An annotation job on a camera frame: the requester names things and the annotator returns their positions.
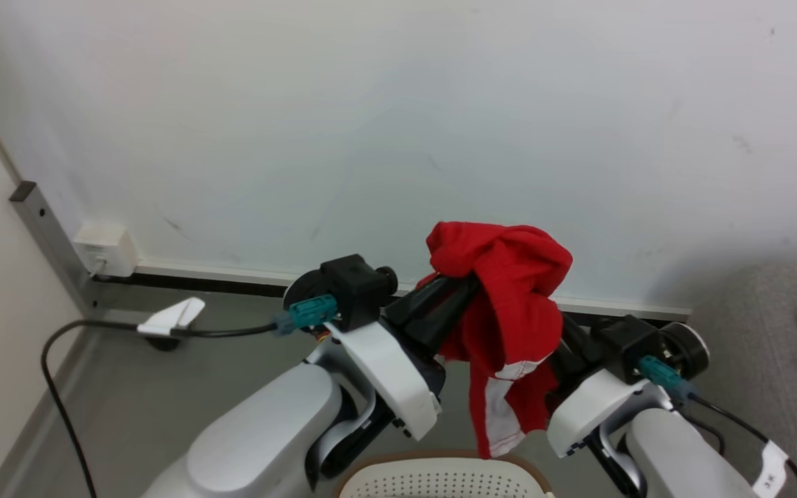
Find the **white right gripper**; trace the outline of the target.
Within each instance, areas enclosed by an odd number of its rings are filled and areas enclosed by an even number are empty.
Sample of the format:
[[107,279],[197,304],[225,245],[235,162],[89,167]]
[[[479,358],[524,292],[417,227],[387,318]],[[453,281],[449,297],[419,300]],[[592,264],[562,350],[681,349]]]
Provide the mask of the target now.
[[632,412],[633,398],[644,394],[650,384],[648,380],[627,384],[602,369],[605,360],[601,344],[570,315],[562,313],[560,359],[547,360],[556,385],[544,395],[551,415],[547,438],[557,457],[570,456],[602,425],[617,428]]

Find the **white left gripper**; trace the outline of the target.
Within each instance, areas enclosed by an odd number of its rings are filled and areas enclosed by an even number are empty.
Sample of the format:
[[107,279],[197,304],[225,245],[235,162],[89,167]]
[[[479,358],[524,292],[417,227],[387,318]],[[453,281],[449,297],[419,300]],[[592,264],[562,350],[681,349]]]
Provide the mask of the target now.
[[[434,357],[474,300],[472,275],[439,275],[386,306],[385,321],[405,326],[405,336],[415,347]],[[441,404],[401,343],[379,322],[348,332],[329,322],[328,329],[409,436],[423,439],[437,424]]]

